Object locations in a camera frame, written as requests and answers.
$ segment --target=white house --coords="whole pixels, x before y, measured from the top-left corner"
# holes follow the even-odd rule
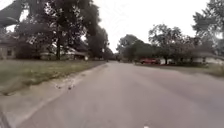
[[[224,65],[224,57],[212,53],[199,53],[198,58],[194,60],[199,63]]]

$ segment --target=parked car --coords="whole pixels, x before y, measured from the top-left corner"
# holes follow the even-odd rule
[[[142,59],[140,60],[141,64],[160,64],[160,59]]]

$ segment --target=tree trunk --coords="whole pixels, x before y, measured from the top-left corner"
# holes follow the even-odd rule
[[[168,59],[167,58],[164,58],[165,59],[165,65],[168,64]]]
[[[57,60],[61,59],[61,39],[60,39],[60,37],[57,40],[56,59]]]

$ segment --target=house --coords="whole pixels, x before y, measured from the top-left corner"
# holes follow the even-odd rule
[[[74,48],[67,48],[67,52],[64,52],[61,46],[61,59],[62,60],[88,60],[88,54],[86,52],[79,52]],[[41,53],[42,60],[55,60],[56,58],[56,45],[50,45],[50,47],[43,48]]]
[[[208,52],[198,53],[197,58],[194,59],[194,61],[198,63],[224,65],[224,57]]]
[[[0,60],[15,59],[15,47],[10,43],[0,42]]]

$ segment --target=road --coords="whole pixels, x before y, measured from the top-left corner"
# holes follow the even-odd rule
[[[109,63],[19,128],[223,128],[224,81]]]

